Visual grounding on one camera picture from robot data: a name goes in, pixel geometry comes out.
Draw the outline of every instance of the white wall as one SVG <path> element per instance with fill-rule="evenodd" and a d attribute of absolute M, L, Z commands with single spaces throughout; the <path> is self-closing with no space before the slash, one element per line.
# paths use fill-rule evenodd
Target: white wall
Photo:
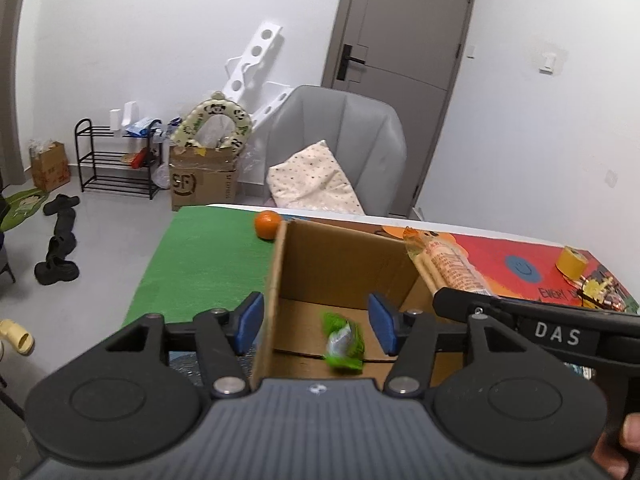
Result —
<path fill-rule="evenodd" d="M 18 126 L 64 142 L 84 117 L 108 124 L 129 100 L 168 120 L 226 82 L 264 19 L 284 41 L 264 78 L 319 84 L 338 0 L 25 0 L 18 37 Z"/>
<path fill-rule="evenodd" d="M 476 0 L 472 44 L 425 218 L 588 248 L 640 297 L 640 0 Z"/>

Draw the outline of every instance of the gray chair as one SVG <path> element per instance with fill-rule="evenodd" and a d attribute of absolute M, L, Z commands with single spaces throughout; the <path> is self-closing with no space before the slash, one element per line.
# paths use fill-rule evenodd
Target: gray chair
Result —
<path fill-rule="evenodd" d="M 406 146 L 396 111 L 374 99 L 319 86 L 299 86 L 276 113 L 266 172 L 320 140 L 353 186 L 367 215 L 386 216 L 404 172 Z"/>

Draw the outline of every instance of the black slipper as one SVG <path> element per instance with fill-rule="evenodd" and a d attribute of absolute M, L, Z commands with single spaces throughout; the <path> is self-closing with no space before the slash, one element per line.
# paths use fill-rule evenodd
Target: black slipper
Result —
<path fill-rule="evenodd" d="M 69 234 L 74 228 L 76 222 L 76 210 L 66 207 L 58 211 L 58 218 L 56 219 L 56 225 L 53 227 L 53 234 L 60 236 L 63 234 Z"/>
<path fill-rule="evenodd" d="M 78 266 L 67 262 L 59 256 L 52 256 L 46 262 L 36 264 L 33 269 L 36 280 L 41 285 L 52 285 L 56 282 L 72 282 L 80 276 Z"/>
<path fill-rule="evenodd" d="M 71 254 L 76 248 L 76 236 L 73 233 L 62 233 L 52 236 L 49 239 L 49 249 L 47 250 L 46 260 L 49 260 L 52 256 L 59 256 L 64 259 L 65 256 Z"/>
<path fill-rule="evenodd" d="M 64 194 L 59 194 L 50 202 L 47 202 L 42 207 L 42 212 L 45 216 L 55 215 L 61 209 L 66 209 L 70 207 L 75 207 L 80 203 L 79 196 L 67 196 Z"/>

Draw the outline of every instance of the blue smiley face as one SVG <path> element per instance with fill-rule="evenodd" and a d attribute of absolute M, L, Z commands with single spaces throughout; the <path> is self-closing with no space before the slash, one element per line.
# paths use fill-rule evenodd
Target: blue smiley face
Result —
<path fill-rule="evenodd" d="M 539 283 L 542 281 L 542 276 L 540 276 L 536 267 L 524 258 L 513 255 L 507 256 L 504 259 L 504 264 L 511 272 L 527 283 Z"/>

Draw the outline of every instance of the green candy wrapper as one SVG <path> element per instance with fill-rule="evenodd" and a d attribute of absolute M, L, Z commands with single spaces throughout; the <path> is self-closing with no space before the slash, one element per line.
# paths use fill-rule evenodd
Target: green candy wrapper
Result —
<path fill-rule="evenodd" d="M 364 361 L 364 339 L 357 323 L 339 314 L 322 315 L 322 331 L 327 336 L 324 360 L 332 368 L 361 372 Z"/>

